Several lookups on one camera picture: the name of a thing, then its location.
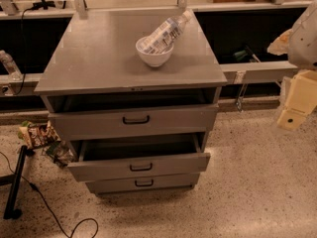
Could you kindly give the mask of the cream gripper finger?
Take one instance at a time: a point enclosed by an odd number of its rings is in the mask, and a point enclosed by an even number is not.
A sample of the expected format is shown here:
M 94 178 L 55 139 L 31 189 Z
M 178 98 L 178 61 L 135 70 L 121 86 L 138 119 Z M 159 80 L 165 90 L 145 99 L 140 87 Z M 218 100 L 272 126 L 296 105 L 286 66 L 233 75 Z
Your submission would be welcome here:
M 317 72 L 302 70 L 289 83 L 276 124 L 281 129 L 294 131 L 317 107 Z

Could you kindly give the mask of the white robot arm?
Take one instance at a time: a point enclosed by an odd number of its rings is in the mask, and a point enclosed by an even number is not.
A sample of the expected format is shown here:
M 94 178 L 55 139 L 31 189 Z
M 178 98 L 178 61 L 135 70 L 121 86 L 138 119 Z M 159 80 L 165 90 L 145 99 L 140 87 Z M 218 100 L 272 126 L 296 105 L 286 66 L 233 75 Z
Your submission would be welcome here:
M 299 72 L 282 82 L 280 114 L 276 125 L 280 129 L 296 130 L 317 106 L 317 1 L 267 48 L 270 54 L 287 54 L 288 61 Z

